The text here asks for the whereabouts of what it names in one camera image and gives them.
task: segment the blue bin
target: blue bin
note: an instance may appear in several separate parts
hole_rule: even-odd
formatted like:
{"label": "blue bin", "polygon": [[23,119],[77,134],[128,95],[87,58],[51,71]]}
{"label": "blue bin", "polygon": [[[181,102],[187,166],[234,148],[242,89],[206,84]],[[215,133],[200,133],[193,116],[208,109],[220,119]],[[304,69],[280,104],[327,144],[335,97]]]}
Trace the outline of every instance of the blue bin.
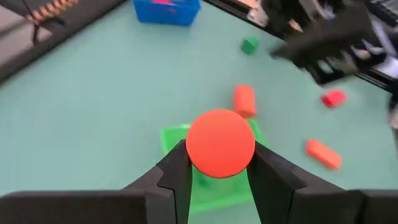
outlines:
{"label": "blue bin", "polygon": [[189,26],[200,9],[200,0],[169,0],[172,4],[152,0],[132,0],[140,22]]}

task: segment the green cube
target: green cube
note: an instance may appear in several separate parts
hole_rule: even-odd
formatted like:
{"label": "green cube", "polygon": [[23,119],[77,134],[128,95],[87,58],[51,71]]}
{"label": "green cube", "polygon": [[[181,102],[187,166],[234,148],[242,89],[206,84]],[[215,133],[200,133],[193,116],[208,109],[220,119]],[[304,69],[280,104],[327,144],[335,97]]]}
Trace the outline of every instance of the green cube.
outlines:
{"label": "green cube", "polygon": [[252,55],[256,52],[259,46],[259,41],[254,37],[243,39],[241,49],[245,54]]}
{"label": "green cube", "polygon": [[[247,121],[253,130],[256,141],[269,146],[268,142],[264,140],[257,122],[253,119]],[[184,124],[161,130],[160,138],[163,152],[170,152],[179,141],[185,139],[189,127],[189,124]],[[246,170],[233,177],[214,179],[202,174],[195,167],[192,168],[190,214],[252,200]]]}

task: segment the light green table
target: light green table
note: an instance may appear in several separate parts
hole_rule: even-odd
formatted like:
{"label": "light green table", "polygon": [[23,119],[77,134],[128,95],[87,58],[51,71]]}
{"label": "light green table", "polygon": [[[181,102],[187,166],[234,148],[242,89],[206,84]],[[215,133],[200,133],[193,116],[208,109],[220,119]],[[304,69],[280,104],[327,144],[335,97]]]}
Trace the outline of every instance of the light green table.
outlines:
{"label": "light green table", "polygon": [[[252,57],[247,36],[260,39]],[[231,108],[236,84],[255,89],[276,153],[346,189],[398,189],[387,93],[354,78],[336,86],[347,104],[326,109],[308,74],[268,56],[277,41],[206,3],[191,28],[141,24],[124,4],[0,88],[0,194],[122,188],[162,157],[161,128]],[[308,138],[339,152],[341,170],[305,155]],[[259,223],[252,202],[190,220]]]}

